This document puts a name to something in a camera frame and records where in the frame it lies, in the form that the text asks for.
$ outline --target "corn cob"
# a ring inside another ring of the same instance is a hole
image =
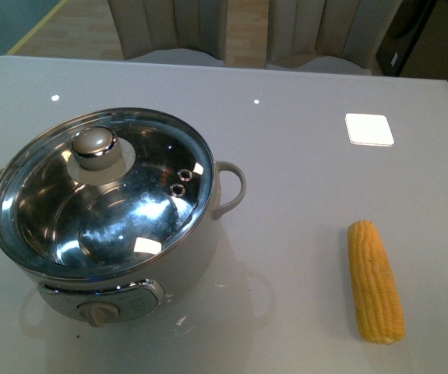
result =
[[[371,221],[357,221],[347,238],[358,332],[372,343],[402,340],[404,313],[378,229]]]

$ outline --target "wooden floor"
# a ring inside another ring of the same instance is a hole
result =
[[[227,65],[265,65],[267,17],[268,0],[229,0]],[[122,60],[106,0],[67,0],[14,55]]]

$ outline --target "chair back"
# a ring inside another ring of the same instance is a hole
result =
[[[108,0],[125,60],[188,48],[225,57],[228,0]]]
[[[267,63],[330,55],[368,69],[401,1],[270,0]]]

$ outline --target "sticker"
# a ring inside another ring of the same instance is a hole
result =
[[[393,135],[384,115],[345,115],[348,137],[352,144],[361,146],[392,146]]]

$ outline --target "yellow stripe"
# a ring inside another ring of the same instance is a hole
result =
[[[25,44],[68,0],[61,0],[37,25],[28,31],[23,39],[18,41],[14,47],[9,49],[7,55],[14,55],[23,44]]]

